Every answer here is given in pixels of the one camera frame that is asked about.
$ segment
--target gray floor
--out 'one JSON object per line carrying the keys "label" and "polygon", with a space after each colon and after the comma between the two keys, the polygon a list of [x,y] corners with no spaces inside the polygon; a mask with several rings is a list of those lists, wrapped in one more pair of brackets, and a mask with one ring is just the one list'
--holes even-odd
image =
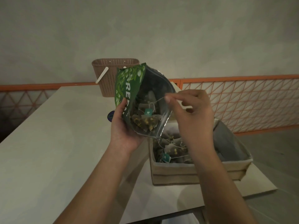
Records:
{"label": "gray floor", "polygon": [[239,137],[278,188],[246,200],[260,224],[299,223],[299,129]]}

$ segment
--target perforated basket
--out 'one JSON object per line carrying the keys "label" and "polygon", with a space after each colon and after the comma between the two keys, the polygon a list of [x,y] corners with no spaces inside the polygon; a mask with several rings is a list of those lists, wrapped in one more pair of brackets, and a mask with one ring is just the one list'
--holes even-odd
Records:
{"label": "perforated basket", "polygon": [[107,58],[94,60],[92,62],[92,66],[94,68],[97,79],[99,78],[105,67],[109,68],[98,83],[101,88],[103,97],[114,97],[114,84],[117,68],[131,67],[138,64],[139,60],[133,58]]}

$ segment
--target teal tea tag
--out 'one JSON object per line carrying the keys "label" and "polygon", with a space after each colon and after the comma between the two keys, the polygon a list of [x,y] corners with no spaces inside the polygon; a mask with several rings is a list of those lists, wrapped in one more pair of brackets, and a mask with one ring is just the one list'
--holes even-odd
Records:
{"label": "teal tea tag", "polygon": [[147,116],[151,116],[152,115],[152,109],[151,108],[146,108],[144,111],[144,114]]}
{"label": "teal tea tag", "polygon": [[169,163],[169,162],[170,162],[170,159],[171,159],[171,157],[170,157],[169,154],[167,154],[167,153],[162,153],[162,160],[163,160],[164,162]]}

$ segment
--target fingernail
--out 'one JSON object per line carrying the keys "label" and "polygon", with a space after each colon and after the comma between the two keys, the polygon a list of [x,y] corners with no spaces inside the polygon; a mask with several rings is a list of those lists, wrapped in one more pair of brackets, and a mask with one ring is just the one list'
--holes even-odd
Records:
{"label": "fingernail", "polygon": [[170,102],[170,97],[169,96],[165,96],[164,99],[165,99],[167,104]]}

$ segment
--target person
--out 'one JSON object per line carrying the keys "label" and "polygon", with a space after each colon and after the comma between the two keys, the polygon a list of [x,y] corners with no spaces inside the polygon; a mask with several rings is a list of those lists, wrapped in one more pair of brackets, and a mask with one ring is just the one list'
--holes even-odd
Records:
{"label": "person", "polygon": [[[192,108],[183,109],[177,100]],[[209,222],[257,223],[215,152],[214,113],[206,92],[169,93],[165,101],[174,112],[181,137],[194,162]],[[144,140],[122,120],[125,105],[124,98],[114,112],[110,144],[103,157],[54,224],[105,222],[130,155]]]}

